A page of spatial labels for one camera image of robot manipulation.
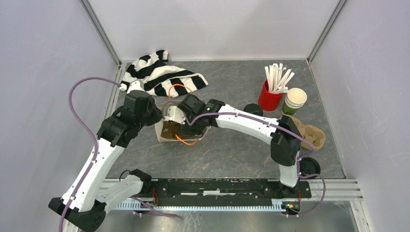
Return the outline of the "paper takeout bag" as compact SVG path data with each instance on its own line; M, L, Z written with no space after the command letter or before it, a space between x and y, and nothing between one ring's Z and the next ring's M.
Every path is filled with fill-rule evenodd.
M166 108L172 105L178 106L180 102L172 100L172 96L168 96L168 101L160 104L160 109L162 112L162 119L155 124L155 133L159 142L181 142L185 145L194 145L195 143L201 141L208 133L210 127L207 127L206 135L201 139L195 140L183 140L178 135L177 132L180 129L181 124L172 122L172 121L164 121L165 111Z

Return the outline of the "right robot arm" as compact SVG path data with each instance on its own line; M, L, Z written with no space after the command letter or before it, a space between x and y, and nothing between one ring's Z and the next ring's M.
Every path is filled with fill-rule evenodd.
M279 191L292 197L299 190L299 157L302 136L288 116L268 118L238 110L222 101L199 100L187 95L166 113L166 119L182 125L181 132L200 136L208 127L231 129L270 145L270 157L279 165Z

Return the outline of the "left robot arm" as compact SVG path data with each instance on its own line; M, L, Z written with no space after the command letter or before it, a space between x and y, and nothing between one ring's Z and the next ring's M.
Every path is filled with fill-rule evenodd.
M117 158L144 126L162 118L154 98L144 91L126 94L122 107L106 118L94 138L94 148L72 186L60 198L53 198L49 208L81 229L94 232L105 216L127 198L148 196L152 184L135 174L106 191L100 187Z

